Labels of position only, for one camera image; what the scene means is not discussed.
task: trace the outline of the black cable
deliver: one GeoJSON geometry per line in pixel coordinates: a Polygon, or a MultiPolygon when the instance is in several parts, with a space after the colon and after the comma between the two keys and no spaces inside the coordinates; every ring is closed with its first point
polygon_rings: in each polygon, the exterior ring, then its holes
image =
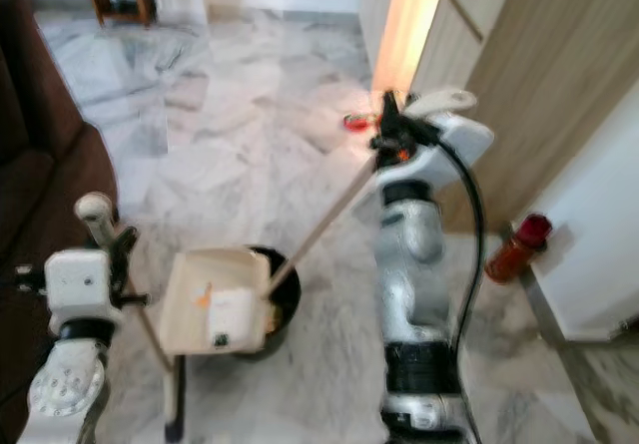
{"type": "Polygon", "coordinates": [[[485,218],[483,213],[483,203],[481,200],[481,194],[477,182],[472,175],[472,172],[466,165],[466,163],[459,157],[455,149],[447,143],[445,140],[438,139],[437,144],[444,151],[446,157],[455,166],[461,181],[463,182],[466,192],[468,193],[468,199],[470,200],[470,207],[472,208],[472,214],[475,221],[475,266],[470,285],[466,289],[466,295],[462,301],[461,308],[457,318],[457,328],[452,336],[451,347],[455,360],[458,362],[459,355],[459,343],[466,332],[468,326],[468,319],[472,310],[475,299],[477,298],[477,292],[479,291],[479,285],[481,283],[481,277],[483,275],[483,260],[484,260],[484,233],[485,233],[485,218]]]}

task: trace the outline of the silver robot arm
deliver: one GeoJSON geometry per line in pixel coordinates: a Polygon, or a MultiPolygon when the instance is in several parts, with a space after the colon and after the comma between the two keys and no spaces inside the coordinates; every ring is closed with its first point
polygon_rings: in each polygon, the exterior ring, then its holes
{"type": "Polygon", "coordinates": [[[474,103],[467,92],[443,90],[400,112],[386,94],[380,135],[373,140],[376,185],[383,198],[374,247],[386,358],[381,416],[393,437],[417,433],[419,442],[430,442],[428,436],[448,433],[476,442],[451,342],[441,216],[433,198],[458,180],[455,167],[434,146],[437,141],[448,143],[469,165],[492,142],[486,127],[451,113],[474,103]],[[415,136],[422,131],[434,135],[415,136]]]}

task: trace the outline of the red object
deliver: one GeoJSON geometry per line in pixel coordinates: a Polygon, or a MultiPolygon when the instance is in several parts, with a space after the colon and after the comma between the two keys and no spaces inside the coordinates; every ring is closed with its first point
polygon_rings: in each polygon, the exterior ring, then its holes
{"type": "Polygon", "coordinates": [[[536,254],[546,249],[552,224],[543,215],[529,215],[517,232],[488,260],[484,270],[497,283],[517,277],[536,254]]]}
{"type": "Polygon", "coordinates": [[[515,236],[526,246],[539,248],[544,245],[551,231],[552,224],[548,218],[533,213],[526,217],[515,236]]]}
{"type": "Polygon", "coordinates": [[[377,126],[379,114],[368,113],[364,115],[346,115],[343,117],[343,126],[350,132],[363,132],[370,126],[377,126]]]}

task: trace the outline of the red bottle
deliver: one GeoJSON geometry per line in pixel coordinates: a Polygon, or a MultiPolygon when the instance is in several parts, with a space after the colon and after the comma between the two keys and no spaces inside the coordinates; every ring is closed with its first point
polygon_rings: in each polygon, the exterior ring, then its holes
{"type": "Polygon", "coordinates": [[[544,215],[528,215],[515,234],[488,260],[484,270],[495,282],[517,277],[536,254],[546,249],[552,224],[544,215]]]}

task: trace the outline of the white robot link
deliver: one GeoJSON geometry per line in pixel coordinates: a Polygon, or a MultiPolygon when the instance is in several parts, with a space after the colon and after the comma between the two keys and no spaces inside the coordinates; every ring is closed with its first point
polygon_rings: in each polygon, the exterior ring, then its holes
{"type": "Polygon", "coordinates": [[[481,277],[483,210],[467,164],[490,146],[483,125],[453,114],[475,104],[459,90],[414,100],[400,112],[392,93],[383,99],[376,185],[383,200],[374,254],[379,317],[386,360],[381,418],[390,442],[479,442],[458,374],[459,340],[481,277]],[[441,274],[441,214],[433,195],[462,178],[476,223],[477,254],[456,329],[441,274]]]}
{"type": "Polygon", "coordinates": [[[115,234],[109,199],[85,195],[75,206],[93,243],[88,248],[56,252],[41,275],[18,268],[23,289],[44,288],[51,310],[50,330],[58,336],[45,365],[29,388],[29,418],[20,444],[90,444],[108,397],[105,374],[111,339],[123,320],[126,304],[145,305],[146,295],[125,295],[129,254],[137,231],[115,234]]]}

